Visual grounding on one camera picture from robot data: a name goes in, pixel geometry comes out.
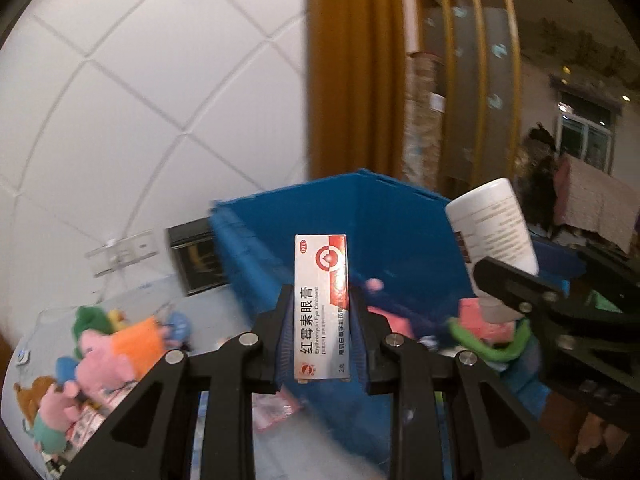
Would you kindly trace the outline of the pink pig plush blue shirt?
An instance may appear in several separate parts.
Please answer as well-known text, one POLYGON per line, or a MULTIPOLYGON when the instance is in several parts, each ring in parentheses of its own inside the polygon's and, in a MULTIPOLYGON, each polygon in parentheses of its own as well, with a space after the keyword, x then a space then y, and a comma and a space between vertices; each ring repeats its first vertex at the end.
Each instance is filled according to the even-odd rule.
POLYGON ((55 380, 60 387, 63 387, 66 382, 74 382, 76 380, 76 368, 78 364, 79 361, 71 356, 61 356, 55 361, 55 380))

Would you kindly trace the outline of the pink pig plush orange dress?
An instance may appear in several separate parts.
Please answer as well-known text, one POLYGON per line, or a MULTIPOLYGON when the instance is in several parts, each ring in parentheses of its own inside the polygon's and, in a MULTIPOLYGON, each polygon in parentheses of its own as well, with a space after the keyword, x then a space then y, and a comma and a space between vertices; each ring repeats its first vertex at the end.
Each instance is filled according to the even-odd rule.
POLYGON ((93 396, 138 382, 165 354, 165 334, 165 327, 152 316, 111 335, 85 330, 79 338, 78 387, 93 396))

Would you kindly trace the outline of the brown bear plush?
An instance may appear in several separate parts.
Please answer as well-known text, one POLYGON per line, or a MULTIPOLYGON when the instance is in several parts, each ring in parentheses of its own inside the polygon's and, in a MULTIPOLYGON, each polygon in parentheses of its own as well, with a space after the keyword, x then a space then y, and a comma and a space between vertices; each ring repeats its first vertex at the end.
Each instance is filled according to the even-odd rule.
POLYGON ((40 402, 48 389, 56 381, 51 376, 39 376, 34 379, 29 388, 23 388, 18 382, 13 385, 18 407, 21 409, 26 422, 32 426, 40 408, 40 402))

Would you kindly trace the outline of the pink tissue pack in crate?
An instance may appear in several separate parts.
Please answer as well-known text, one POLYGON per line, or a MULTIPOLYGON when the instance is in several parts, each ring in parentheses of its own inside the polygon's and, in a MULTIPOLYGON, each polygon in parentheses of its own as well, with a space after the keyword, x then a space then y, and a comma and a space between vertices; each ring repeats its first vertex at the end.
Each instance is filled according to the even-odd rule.
POLYGON ((508 344, 514 339, 514 322, 492 324, 482 317, 480 302, 477 298, 463 298, 459 301, 458 322, 474 337, 485 344, 508 344))

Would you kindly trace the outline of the white medicine bottle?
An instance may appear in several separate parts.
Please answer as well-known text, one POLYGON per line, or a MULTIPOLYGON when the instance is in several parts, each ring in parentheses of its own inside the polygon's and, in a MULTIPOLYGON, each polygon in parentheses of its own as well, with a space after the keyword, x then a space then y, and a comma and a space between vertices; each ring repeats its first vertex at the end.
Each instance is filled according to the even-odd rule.
POLYGON ((508 179, 473 188, 449 202, 445 212, 469 274, 486 257, 539 273, 532 238, 508 179))

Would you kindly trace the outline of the green frog plush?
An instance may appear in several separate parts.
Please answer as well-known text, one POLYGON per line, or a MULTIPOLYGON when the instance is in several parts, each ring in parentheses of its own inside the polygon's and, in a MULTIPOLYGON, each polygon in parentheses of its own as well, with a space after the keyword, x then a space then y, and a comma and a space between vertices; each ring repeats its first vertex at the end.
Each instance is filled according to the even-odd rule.
POLYGON ((72 335, 75 343, 74 357, 80 360, 84 355, 79 347, 79 339, 86 330, 95 330, 104 335, 114 333, 114 327, 106 312, 98 306, 81 306, 75 312, 72 335))

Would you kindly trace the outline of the green plush in crate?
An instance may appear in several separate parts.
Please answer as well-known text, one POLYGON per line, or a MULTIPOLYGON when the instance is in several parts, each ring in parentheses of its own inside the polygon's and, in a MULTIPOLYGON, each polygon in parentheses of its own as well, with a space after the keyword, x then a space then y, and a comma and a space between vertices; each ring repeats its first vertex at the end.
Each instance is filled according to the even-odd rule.
POLYGON ((448 318, 447 326, 451 337, 458 344, 476 353, 487 362, 506 363, 517 360, 525 351, 529 339, 533 335, 529 320, 526 318, 515 326, 513 339, 505 347, 495 348, 474 336, 456 318, 448 318))

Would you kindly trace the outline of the white wall socket panel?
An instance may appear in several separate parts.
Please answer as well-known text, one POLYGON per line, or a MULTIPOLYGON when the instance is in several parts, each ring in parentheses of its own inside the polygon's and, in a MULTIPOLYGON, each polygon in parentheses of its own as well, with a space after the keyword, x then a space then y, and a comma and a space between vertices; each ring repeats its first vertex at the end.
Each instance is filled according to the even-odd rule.
POLYGON ((85 254, 95 278, 118 272, 158 255, 152 231, 110 240, 106 245, 85 254))

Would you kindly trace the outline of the black picture frame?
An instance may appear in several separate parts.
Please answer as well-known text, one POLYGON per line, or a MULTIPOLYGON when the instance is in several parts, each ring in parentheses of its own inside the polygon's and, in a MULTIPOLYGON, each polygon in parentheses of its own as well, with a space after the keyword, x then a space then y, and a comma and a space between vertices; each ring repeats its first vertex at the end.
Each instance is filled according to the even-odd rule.
POLYGON ((228 284, 207 218, 165 230, 168 254, 186 296, 228 284))

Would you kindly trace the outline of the blue plastic storage crate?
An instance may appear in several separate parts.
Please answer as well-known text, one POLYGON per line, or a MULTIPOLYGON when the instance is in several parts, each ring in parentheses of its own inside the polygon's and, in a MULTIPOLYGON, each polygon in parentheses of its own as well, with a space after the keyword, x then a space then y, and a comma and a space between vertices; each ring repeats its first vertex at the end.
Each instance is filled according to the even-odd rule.
MULTIPOLYGON (((461 298, 473 297, 447 202, 363 170, 218 203, 208 220, 224 273, 250 322, 276 306, 283 285, 293 284, 295 235, 346 234, 350 284, 380 278, 383 292, 370 296, 370 306, 406 318, 418 338, 436 336, 444 345, 448 318, 457 316, 461 298)), ((562 283, 581 274, 582 263, 550 240, 532 240, 539 276, 567 290, 562 283)), ((536 419, 550 391, 538 379, 538 350, 532 339, 501 374, 536 419)), ((285 385, 345 450, 387 468, 390 396, 367 396, 357 378, 346 386, 302 386, 290 373, 285 385)))

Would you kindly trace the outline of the red white medicine box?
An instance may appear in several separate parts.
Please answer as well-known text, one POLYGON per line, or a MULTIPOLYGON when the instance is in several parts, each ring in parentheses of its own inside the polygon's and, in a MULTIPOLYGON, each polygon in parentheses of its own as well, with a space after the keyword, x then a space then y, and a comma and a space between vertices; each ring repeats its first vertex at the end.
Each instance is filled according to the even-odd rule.
POLYGON ((347 237, 298 234, 294 254, 294 378, 349 380, 347 237))

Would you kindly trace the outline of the pink pig plush teal dress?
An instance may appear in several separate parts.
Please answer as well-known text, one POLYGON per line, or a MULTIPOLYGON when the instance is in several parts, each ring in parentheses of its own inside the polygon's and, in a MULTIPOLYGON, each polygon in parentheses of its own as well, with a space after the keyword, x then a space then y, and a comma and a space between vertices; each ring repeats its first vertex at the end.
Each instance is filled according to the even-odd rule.
POLYGON ((43 395, 32 428, 38 452, 58 455, 67 448, 67 433, 80 419, 80 389, 70 380, 62 388, 52 384, 43 395))

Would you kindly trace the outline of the wooden slat screen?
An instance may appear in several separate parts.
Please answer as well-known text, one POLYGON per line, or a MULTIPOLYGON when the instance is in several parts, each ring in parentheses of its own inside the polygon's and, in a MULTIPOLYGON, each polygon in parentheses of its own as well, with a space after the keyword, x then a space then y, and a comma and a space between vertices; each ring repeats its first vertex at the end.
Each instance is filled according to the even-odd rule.
POLYGON ((522 105, 514 0, 418 0, 418 15, 445 98, 439 193, 454 198, 513 177, 522 105))

